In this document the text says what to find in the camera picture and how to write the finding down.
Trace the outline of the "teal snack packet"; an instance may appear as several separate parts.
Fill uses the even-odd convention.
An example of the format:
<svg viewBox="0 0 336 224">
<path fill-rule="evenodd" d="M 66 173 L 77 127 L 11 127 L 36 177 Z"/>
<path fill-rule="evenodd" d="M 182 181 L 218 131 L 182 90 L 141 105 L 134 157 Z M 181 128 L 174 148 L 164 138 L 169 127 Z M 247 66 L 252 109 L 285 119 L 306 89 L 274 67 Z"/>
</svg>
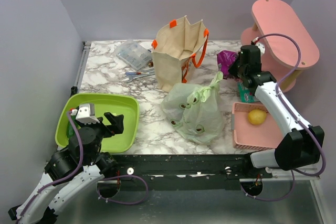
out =
<svg viewBox="0 0 336 224">
<path fill-rule="evenodd" d="M 259 102 L 259 100 L 255 96 L 253 96 L 250 93 L 250 91 L 246 87 L 243 86 L 241 82 L 238 82 L 237 86 L 238 86 L 241 102 L 244 102 L 244 103 Z"/>
</svg>

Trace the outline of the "purple snack packet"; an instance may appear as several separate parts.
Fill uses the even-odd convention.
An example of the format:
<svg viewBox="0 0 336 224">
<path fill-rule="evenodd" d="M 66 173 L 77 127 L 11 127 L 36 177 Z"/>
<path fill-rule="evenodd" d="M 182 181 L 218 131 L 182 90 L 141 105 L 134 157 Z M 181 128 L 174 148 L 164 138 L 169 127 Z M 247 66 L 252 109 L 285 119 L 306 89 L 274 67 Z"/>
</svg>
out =
<svg viewBox="0 0 336 224">
<path fill-rule="evenodd" d="M 223 73 L 224 79 L 233 79 L 234 77 L 229 73 L 230 66 L 237 58 L 237 53 L 233 51 L 223 50 L 217 54 L 218 70 Z"/>
</svg>

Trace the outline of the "green avocado print plastic bag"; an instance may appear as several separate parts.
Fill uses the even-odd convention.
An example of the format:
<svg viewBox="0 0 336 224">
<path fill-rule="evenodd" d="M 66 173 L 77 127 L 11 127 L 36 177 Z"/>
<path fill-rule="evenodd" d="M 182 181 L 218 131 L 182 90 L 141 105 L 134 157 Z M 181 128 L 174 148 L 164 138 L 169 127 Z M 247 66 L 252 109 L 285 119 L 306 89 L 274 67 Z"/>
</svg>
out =
<svg viewBox="0 0 336 224">
<path fill-rule="evenodd" d="M 170 125 L 186 140 L 207 145 L 224 128 L 219 93 L 223 73 L 207 86 L 177 83 L 163 99 L 161 108 Z"/>
</svg>

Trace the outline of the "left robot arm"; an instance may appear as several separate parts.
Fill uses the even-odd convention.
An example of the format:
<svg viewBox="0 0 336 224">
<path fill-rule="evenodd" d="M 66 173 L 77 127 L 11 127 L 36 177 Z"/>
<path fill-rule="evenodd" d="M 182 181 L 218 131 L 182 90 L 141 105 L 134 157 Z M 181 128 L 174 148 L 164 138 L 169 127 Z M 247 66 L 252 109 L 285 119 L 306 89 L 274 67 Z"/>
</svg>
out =
<svg viewBox="0 0 336 224">
<path fill-rule="evenodd" d="M 110 153 L 101 151 L 101 142 L 123 133 L 124 116 L 106 112 L 109 124 L 105 125 L 93 112 L 77 108 L 68 111 L 67 118 L 75 134 L 66 147 L 53 153 L 26 201 L 8 211 L 16 223 L 55 223 L 76 194 L 117 174 L 117 162 Z"/>
</svg>

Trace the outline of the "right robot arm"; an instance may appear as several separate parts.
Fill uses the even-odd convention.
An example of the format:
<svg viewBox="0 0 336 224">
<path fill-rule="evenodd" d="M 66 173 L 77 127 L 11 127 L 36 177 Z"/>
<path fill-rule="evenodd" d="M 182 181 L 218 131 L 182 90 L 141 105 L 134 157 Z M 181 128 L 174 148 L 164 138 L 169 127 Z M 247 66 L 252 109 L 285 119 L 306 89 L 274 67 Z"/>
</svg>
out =
<svg viewBox="0 0 336 224">
<path fill-rule="evenodd" d="M 284 96 L 275 77 L 269 71 L 262 71 L 260 49 L 256 45 L 241 46 L 229 73 L 240 79 L 266 107 L 283 135 L 275 149 L 250 154 L 250 160 L 241 165 L 242 173 L 252 178 L 264 167 L 298 170 L 318 161 L 324 170 L 324 130 L 305 120 Z"/>
</svg>

